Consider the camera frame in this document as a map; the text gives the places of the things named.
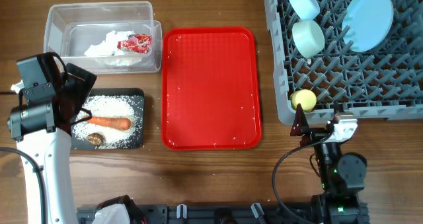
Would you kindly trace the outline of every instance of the red tray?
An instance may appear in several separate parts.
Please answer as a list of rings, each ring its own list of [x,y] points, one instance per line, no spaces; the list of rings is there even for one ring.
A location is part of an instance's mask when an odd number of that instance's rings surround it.
[[[254,36],[177,28],[163,38],[161,137],[174,150],[244,149],[261,139]]]

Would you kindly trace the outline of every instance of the wooden table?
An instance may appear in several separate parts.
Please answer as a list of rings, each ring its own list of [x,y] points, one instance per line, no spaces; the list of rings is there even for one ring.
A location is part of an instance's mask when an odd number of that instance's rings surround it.
[[[75,205],[128,194],[137,204],[276,204],[271,174],[276,161],[299,145],[277,118],[273,55],[263,0],[0,0],[0,92],[20,81],[16,60],[42,52],[48,9],[59,3],[150,1],[163,32],[175,27],[245,26],[256,38],[262,141],[245,151],[170,151],[160,140],[161,74],[102,75],[95,87],[139,87],[146,93],[145,147],[136,150],[72,151]],[[0,146],[15,147],[5,121],[17,96],[0,95]],[[366,188],[372,223],[423,220],[423,123],[360,121],[343,151],[368,159]],[[278,173],[285,201],[306,202],[322,192],[309,166],[312,150],[294,154]],[[0,223],[26,223],[24,174],[19,157],[0,153]]]

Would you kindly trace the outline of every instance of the yellow ball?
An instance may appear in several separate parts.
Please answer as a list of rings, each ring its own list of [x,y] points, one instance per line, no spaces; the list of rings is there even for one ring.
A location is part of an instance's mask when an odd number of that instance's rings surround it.
[[[311,112],[316,106],[317,97],[313,91],[309,89],[302,89],[293,93],[290,98],[293,109],[297,109],[297,105],[301,104],[304,112]]]

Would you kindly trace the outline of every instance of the red wrapper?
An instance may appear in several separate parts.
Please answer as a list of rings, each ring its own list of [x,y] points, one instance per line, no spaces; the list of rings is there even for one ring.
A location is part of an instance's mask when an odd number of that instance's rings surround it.
[[[131,36],[128,40],[118,42],[118,49],[146,54],[150,51],[151,41],[152,36],[136,34]]]

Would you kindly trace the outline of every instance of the gray dish rack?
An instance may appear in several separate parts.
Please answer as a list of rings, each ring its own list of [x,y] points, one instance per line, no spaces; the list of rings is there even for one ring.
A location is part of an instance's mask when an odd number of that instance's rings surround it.
[[[325,35],[325,48],[308,64],[291,37],[299,21],[288,0],[264,0],[274,53],[274,86],[278,117],[291,125],[295,110],[290,94],[311,89],[315,109],[310,124],[333,117],[334,103],[357,118],[389,120],[423,118],[423,0],[391,0],[394,20],[387,37],[374,49],[356,53],[342,37],[342,19],[351,0],[317,0],[315,21]]]

